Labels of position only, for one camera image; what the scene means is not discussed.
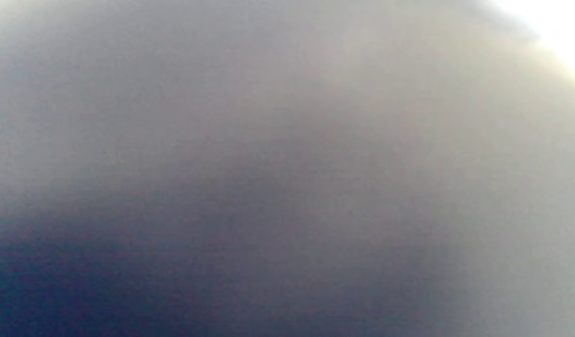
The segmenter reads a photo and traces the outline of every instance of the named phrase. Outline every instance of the bright sunlight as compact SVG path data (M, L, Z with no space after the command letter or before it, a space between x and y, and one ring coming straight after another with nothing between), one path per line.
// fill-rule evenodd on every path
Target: bright sunlight
M492 0L529 25L575 73L575 0Z

